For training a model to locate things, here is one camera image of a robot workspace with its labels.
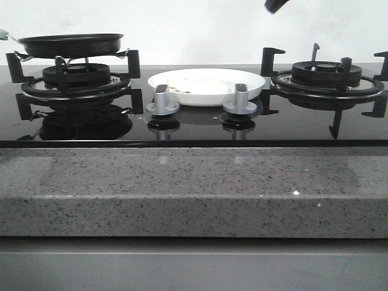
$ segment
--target black glass cooktop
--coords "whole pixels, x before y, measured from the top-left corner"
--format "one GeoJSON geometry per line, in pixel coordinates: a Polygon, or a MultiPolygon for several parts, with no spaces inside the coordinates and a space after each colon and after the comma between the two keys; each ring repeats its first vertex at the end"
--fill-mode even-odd
{"type": "MultiPolygon", "coordinates": [[[[363,75],[373,76],[379,73],[382,65],[361,66],[363,75]]],[[[254,65],[225,67],[260,73],[260,67],[254,65]]],[[[24,70],[26,75],[38,77],[43,68],[30,66],[24,70]]],[[[279,69],[289,68],[290,65],[282,65],[279,69]]],[[[132,94],[142,98],[144,113],[133,116],[122,113],[128,107],[138,106],[132,104],[131,95],[116,98],[111,104],[99,105],[93,110],[64,113],[56,108],[30,104],[28,111],[28,108],[23,109],[23,102],[17,100],[17,95],[22,93],[21,84],[13,84],[8,68],[3,66],[0,70],[0,146],[388,146],[386,94],[361,103],[289,99],[270,89],[269,79],[261,94],[252,100],[261,108],[260,114],[237,117],[226,113],[222,107],[182,105],[178,113],[155,118],[146,112],[146,105],[153,99],[147,80],[157,73],[174,69],[184,67],[142,67],[142,77],[131,82],[132,94]],[[31,113],[35,119],[29,120],[26,114],[31,113]]],[[[119,72],[121,67],[111,70],[119,72]]]]}

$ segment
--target control knob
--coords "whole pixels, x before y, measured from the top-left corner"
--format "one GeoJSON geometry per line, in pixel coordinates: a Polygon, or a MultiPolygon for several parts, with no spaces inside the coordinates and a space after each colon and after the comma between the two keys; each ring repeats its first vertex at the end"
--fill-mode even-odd
{"type": "Polygon", "coordinates": [[[153,103],[147,105],[149,113],[158,116],[169,115],[179,110],[179,104],[170,100],[168,85],[158,85],[153,94],[153,103]]]}
{"type": "Polygon", "coordinates": [[[224,110],[238,115],[255,113],[257,106],[248,102],[248,90],[245,84],[235,85],[235,99],[224,103],[224,110]]]}

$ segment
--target frying pan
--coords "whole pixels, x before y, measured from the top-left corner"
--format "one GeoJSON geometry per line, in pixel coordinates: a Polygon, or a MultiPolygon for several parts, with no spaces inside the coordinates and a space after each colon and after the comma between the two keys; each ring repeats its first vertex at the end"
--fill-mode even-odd
{"type": "MultiPolygon", "coordinates": [[[[6,31],[0,30],[0,39],[11,37],[6,31]]],[[[36,58],[53,59],[85,58],[115,54],[120,49],[120,39],[124,35],[117,33],[98,33],[85,35],[50,35],[35,36],[13,40],[24,46],[26,52],[36,58]]]]}

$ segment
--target pan handle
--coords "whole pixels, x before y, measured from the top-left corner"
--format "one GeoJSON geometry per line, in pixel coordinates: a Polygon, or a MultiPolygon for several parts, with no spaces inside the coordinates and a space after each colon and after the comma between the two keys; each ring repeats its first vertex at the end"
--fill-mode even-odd
{"type": "Polygon", "coordinates": [[[18,44],[23,45],[20,41],[10,35],[8,31],[0,29],[0,41],[6,41],[8,40],[8,38],[12,39],[13,41],[16,41],[18,44]]]}

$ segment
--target granite countertop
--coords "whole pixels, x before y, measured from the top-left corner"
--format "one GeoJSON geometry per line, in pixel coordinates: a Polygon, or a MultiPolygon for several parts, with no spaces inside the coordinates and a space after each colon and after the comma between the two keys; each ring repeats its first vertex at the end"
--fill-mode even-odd
{"type": "Polygon", "coordinates": [[[2,236],[388,238],[388,149],[0,149],[2,236]]]}

